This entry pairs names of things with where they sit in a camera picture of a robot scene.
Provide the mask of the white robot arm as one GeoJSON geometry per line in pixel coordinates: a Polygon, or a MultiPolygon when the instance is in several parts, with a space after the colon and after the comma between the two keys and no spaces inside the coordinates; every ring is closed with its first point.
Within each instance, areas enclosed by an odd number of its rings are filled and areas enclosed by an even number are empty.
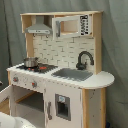
{"type": "Polygon", "coordinates": [[[0,128],[36,128],[28,120],[0,112],[0,128]]]}

